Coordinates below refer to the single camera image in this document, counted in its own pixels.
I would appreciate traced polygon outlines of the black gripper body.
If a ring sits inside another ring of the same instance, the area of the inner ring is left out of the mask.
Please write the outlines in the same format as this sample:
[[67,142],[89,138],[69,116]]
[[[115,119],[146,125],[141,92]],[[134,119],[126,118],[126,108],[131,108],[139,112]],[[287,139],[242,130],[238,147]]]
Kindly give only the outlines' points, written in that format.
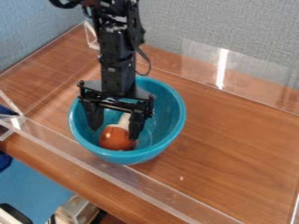
[[137,57],[109,63],[102,61],[102,79],[81,80],[79,102],[95,102],[105,109],[133,113],[142,111],[145,118],[154,113],[154,97],[137,86]]

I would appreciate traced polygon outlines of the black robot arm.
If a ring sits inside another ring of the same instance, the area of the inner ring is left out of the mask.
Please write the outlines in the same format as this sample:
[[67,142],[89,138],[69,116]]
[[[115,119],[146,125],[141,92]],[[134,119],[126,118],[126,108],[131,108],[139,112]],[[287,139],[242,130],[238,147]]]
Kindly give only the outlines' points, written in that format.
[[99,43],[98,61],[101,80],[79,82],[79,101],[85,108],[89,126],[98,130],[105,122],[105,110],[114,109],[131,115],[129,138],[137,140],[154,114],[154,95],[143,90],[137,79],[137,58],[146,53],[146,29],[139,17],[139,0],[50,0],[62,9],[81,6],[93,20]]

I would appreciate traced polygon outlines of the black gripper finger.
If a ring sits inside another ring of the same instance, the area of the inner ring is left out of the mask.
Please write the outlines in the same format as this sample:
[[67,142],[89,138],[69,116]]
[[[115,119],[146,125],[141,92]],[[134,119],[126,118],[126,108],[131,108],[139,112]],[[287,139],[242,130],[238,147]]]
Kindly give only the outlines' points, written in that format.
[[95,102],[83,102],[89,126],[97,131],[105,122],[105,108]]
[[131,140],[137,140],[139,138],[139,134],[145,128],[146,124],[146,115],[142,111],[134,111],[130,117],[129,124],[129,137]]

